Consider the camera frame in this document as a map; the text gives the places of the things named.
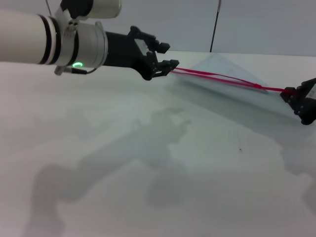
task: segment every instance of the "white wall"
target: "white wall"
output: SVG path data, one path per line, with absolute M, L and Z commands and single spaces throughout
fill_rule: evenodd
M 60 0 L 49 4 L 55 12 Z M 217 4 L 218 0 L 122 0 L 120 16 L 102 23 L 106 31 L 121 34 L 138 26 L 172 50 L 209 52 Z
M 48 15 L 45 0 L 1 0 L 0 8 Z
M 316 56 L 316 1 L 223 0 L 213 52 Z

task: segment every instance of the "table surface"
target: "table surface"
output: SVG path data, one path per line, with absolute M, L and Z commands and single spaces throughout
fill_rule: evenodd
M 213 55 L 160 58 L 190 68 Z M 316 75 L 313 57 L 220 56 L 270 86 Z M 0 69 L 0 236 L 315 235 L 314 125 L 174 75 Z

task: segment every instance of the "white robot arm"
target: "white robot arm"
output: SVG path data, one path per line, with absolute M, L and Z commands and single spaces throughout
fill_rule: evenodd
M 165 76 L 177 60 L 158 62 L 155 51 L 170 46 L 132 26 L 128 35 L 105 32 L 101 22 L 88 18 L 115 18 L 121 0 L 62 0 L 55 17 L 0 9 L 0 61 L 57 65 L 55 74 L 87 74 L 78 67 L 130 67 L 145 80 Z

